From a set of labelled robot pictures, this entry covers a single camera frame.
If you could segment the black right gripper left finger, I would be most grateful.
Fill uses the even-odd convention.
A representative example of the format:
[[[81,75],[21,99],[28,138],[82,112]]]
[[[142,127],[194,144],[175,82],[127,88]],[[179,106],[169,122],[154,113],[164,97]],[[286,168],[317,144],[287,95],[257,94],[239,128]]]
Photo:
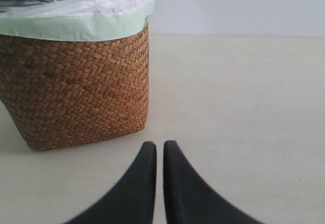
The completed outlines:
[[[96,203],[67,223],[153,223],[157,151],[143,143],[120,180]]]

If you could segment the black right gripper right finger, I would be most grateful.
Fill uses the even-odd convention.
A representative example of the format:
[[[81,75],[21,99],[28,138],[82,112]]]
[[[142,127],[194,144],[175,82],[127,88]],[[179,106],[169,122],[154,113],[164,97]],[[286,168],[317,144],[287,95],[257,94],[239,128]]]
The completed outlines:
[[[164,143],[163,180],[167,223],[260,223],[215,192],[176,141]]]

